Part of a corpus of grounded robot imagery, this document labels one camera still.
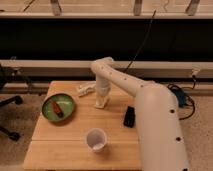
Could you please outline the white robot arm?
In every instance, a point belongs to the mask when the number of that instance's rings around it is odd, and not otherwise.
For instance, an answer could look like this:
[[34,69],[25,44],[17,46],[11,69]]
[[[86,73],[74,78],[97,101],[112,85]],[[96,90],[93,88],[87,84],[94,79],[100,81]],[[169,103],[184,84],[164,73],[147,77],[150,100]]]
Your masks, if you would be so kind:
[[178,117],[178,100],[164,85],[115,70],[105,57],[91,63],[96,75],[96,108],[108,102],[110,83],[134,97],[142,171],[190,171]]

